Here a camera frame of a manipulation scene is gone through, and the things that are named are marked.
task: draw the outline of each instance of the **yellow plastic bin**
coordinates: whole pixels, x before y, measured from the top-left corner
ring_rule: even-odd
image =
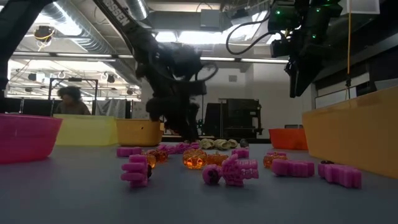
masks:
[[[58,146],[110,146],[118,143],[116,119],[112,116],[55,114],[62,118]]]
[[[148,119],[117,119],[121,146],[156,146],[162,141],[164,124]]]

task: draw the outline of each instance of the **pink bin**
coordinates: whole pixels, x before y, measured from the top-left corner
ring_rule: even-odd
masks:
[[[0,114],[0,164],[45,159],[52,152],[62,119]]]

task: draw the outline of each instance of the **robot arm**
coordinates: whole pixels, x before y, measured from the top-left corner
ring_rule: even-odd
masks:
[[[94,0],[98,8],[124,39],[138,62],[138,77],[145,77],[154,91],[146,110],[152,120],[165,116],[169,127],[184,139],[198,138],[196,115],[190,97],[206,94],[205,80],[190,82],[203,65],[200,53],[188,45],[158,43],[116,0]]]

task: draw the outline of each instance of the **pipe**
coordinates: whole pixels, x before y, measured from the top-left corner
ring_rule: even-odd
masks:
[[[125,0],[130,15],[137,21],[146,19],[149,15],[149,8],[145,0]]]
[[[71,1],[59,0],[53,4],[46,6],[42,14],[51,17],[56,21],[58,26],[64,25],[66,29],[62,29],[64,35],[71,35],[71,29],[80,29],[80,37],[84,39],[71,39],[74,43],[81,46],[91,54],[115,54],[116,51],[104,39],[104,37],[95,29],[92,23],[76,8]],[[105,64],[115,68],[121,77],[128,83],[141,85],[141,82],[135,77],[134,65],[128,65],[124,60],[116,60],[115,62],[104,62]]]

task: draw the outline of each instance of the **orange translucent object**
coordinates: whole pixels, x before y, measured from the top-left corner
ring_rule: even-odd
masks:
[[[226,160],[228,158],[228,155],[223,155],[223,154],[219,154],[218,152],[216,152],[216,154],[211,154],[211,155],[207,155],[207,164],[216,164],[218,166],[221,166],[221,164],[223,163],[224,160]]]
[[[188,149],[182,155],[182,159],[189,169],[201,169],[206,165],[207,154],[201,149]]]
[[[147,156],[148,164],[152,167],[152,169],[155,168],[155,166],[156,166],[156,157],[154,155],[150,155],[150,154],[148,154],[146,156]]]
[[[272,161],[274,159],[287,160],[287,157],[285,155],[279,155],[277,152],[275,152],[273,155],[266,155],[266,156],[264,156],[264,159],[262,160],[262,162],[264,163],[264,167],[268,168],[268,169],[271,168]]]
[[[162,163],[166,162],[168,158],[168,154],[165,151],[160,151],[160,150],[148,150],[147,155],[153,155],[156,158],[156,162]]]

